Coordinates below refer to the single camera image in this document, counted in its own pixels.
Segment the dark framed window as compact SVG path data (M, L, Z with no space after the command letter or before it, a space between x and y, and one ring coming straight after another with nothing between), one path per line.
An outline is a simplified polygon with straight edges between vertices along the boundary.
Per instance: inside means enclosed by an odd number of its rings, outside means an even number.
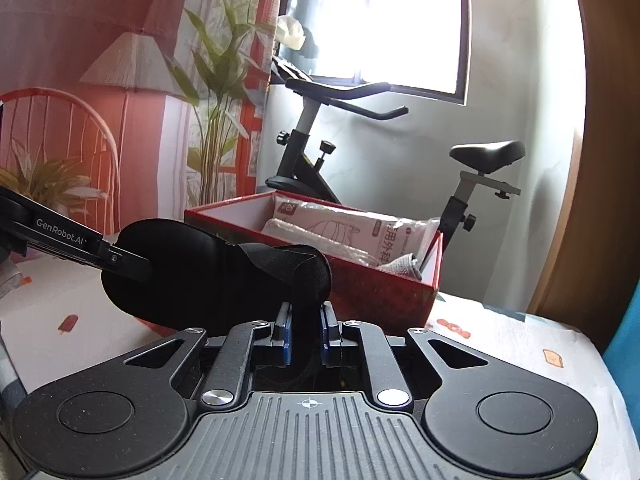
M326 84L388 82L397 93L462 104L471 11L471 0L281 0L304 41L277 52Z

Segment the brown wooden door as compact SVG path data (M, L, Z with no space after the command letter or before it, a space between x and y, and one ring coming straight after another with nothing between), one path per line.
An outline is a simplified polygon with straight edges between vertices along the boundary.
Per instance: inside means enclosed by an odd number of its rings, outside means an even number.
M639 0L577 0L584 124L530 313L608 348L639 279Z

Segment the white face mask package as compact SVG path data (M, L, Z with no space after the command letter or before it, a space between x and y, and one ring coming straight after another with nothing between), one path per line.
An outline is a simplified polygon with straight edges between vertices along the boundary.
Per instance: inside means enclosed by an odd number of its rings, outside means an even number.
M378 260L378 266L405 254L423 260L437 228L436 219L398 218L305 202L284 195L274 198L272 218L362 249Z

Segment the teal curtain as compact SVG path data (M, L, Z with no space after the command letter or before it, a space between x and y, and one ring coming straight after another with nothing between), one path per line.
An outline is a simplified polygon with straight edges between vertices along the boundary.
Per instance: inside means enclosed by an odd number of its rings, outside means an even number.
M604 352L604 362L630 405L639 403L639 311L629 308Z

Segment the white object on window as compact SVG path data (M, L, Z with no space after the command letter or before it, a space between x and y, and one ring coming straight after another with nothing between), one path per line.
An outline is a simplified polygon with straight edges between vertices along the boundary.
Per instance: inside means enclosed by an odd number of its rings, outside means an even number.
M281 46L299 51L306 41L305 29L296 18L289 15L279 15L274 38Z

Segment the printed red wall tapestry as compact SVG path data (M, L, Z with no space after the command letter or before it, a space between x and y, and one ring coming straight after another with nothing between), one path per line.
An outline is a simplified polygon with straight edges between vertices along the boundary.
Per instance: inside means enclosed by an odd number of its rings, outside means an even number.
M1 0L1 182L112 235L253 194L280 0Z

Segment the grey mesh cloth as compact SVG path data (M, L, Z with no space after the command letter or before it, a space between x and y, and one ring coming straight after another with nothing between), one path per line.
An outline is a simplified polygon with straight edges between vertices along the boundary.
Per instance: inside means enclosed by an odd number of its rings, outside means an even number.
M405 254L389 263L380 264L378 270L418 282L422 280L418 259L413 254Z

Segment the patterned white table cover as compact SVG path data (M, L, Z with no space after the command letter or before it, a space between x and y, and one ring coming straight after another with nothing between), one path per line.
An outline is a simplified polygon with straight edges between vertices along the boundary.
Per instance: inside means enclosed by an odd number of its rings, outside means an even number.
M535 315L498 312L438 294L429 328L455 342L569 386L598 416L589 479L635 479L639 445L620 389L579 330ZM99 271L50 256L1 267L1 382L27 391L168 335L119 311Z

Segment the white translucent plastic bag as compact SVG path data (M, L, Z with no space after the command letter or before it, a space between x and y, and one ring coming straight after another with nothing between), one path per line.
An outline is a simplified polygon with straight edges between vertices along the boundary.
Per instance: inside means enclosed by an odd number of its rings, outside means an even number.
M378 266L378 260L362 249L330 240L280 219L269 219L262 228L262 234L284 240L290 244L310 245L326 255L350 260L364 266Z

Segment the black fabric pouch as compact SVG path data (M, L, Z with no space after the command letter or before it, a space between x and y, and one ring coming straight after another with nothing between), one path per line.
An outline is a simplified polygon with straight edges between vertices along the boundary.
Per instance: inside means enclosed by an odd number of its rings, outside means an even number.
M101 272L104 292L141 321L224 335L254 320L273 321L285 301L305 313L332 288L329 261L308 245L231 244L195 226L145 219L126 226L115 247L146 260Z

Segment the red strawberry cardboard box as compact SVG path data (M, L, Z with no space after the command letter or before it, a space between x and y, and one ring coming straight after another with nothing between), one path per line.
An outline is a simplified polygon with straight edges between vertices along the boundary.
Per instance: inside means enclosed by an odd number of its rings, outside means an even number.
M262 234L266 221L272 218L274 198L278 195L357 210L293 193L271 191L193 207L187 209L182 218L229 242L283 245L287 242ZM333 275L330 300L340 320L378 324L391 335L400 335L410 327L421 327L426 323L439 289L442 266L442 233L438 230L438 220L431 246L424 259L418 261L422 273L420 282L379 271L377 266L364 266L329 255L326 258Z

